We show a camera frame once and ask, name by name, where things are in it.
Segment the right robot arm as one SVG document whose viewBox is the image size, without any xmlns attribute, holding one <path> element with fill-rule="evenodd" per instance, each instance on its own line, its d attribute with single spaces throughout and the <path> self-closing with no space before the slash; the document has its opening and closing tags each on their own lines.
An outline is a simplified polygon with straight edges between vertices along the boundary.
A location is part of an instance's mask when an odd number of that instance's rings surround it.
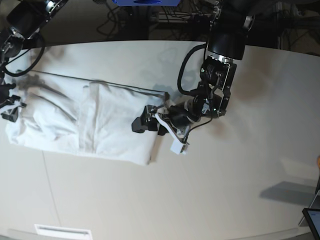
<svg viewBox="0 0 320 240">
<path fill-rule="evenodd" d="M 66 5 L 66 0 L 21 0 L 8 14 L 8 27 L 0 31 L 0 116 L 16 122 L 19 108 L 27 105 L 21 97 L 11 93 L 17 85 L 6 83 L 5 76 L 21 77 L 29 73 L 42 58 L 46 44 L 40 30 Z M 40 52 L 33 63 L 25 70 L 13 73 L 7 66 L 20 58 L 20 51 L 29 42 L 40 43 Z"/>
</svg>

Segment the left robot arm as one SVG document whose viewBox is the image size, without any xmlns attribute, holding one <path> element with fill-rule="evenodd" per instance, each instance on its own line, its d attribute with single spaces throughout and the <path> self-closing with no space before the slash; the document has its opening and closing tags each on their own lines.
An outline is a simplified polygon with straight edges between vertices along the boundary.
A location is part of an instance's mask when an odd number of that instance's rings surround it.
<svg viewBox="0 0 320 240">
<path fill-rule="evenodd" d="M 178 72 L 178 91 L 189 99 L 169 107 L 148 104 L 131 124 L 134 133 L 170 134 L 173 137 L 171 151 L 176 154 L 186 152 L 192 131 L 226 114 L 237 69 L 235 61 L 243 59 L 248 33 L 254 23 L 250 0 L 218 0 L 213 7 L 207 41 L 186 54 Z M 195 89 L 185 90 L 182 86 L 185 67 L 200 50 L 203 51 L 200 81 Z"/>
</svg>

